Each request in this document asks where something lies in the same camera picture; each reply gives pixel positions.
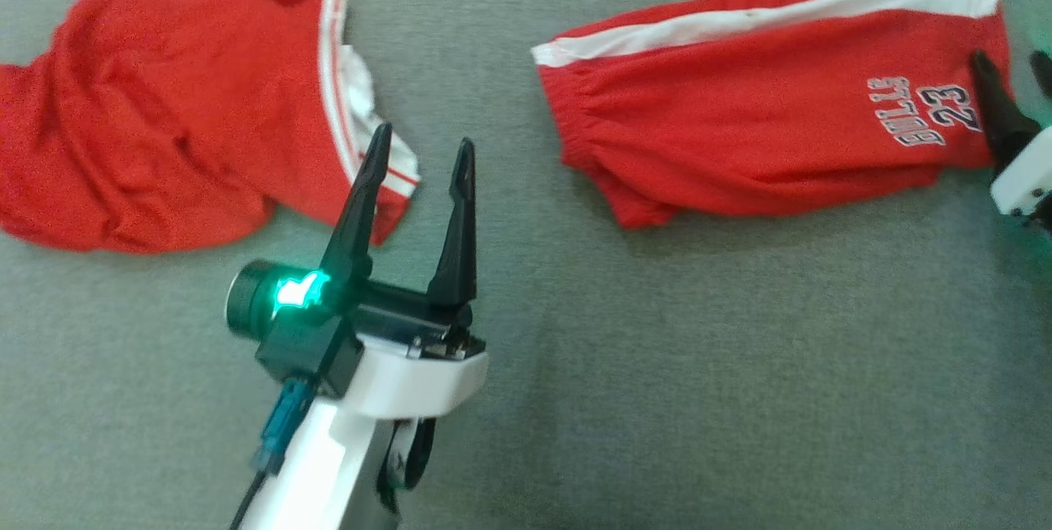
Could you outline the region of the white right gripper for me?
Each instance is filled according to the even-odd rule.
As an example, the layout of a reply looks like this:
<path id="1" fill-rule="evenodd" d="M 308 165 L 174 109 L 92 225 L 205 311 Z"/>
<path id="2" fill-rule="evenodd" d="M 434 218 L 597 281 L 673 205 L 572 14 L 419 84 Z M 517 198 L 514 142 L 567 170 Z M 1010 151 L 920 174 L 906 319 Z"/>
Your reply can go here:
<path id="1" fill-rule="evenodd" d="M 1030 55 L 1038 88 L 1052 99 L 1052 59 L 1048 52 Z M 985 140 L 997 177 L 990 196 L 999 215 L 1019 218 L 1040 229 L 1051 227 L 1051 128 L 1021 113 L 985 50 L 971 54 L 971 76 Z"/>

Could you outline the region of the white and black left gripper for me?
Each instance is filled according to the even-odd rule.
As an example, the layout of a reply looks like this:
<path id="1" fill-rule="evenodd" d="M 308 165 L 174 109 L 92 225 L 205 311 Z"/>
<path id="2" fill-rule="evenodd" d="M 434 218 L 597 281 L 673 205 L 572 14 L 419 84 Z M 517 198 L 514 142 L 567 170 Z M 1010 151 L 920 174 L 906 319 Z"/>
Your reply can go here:
<path id="1" fill-rule="evenodd" d="M 371 278 L 376 201 L 391 138 L 389 122 L 375 130 L 322 256 L 323 302 L 345 302 Z M 476 145 L 470 138 L 459 144 L 450 199 L 450 222 L 427 292 L 369 283 L 348 313 L 363 351 L 344 406 L 360 417 L 446 417 L 487 380 L 485 340 L 470 331 L 477 297 Z"/>

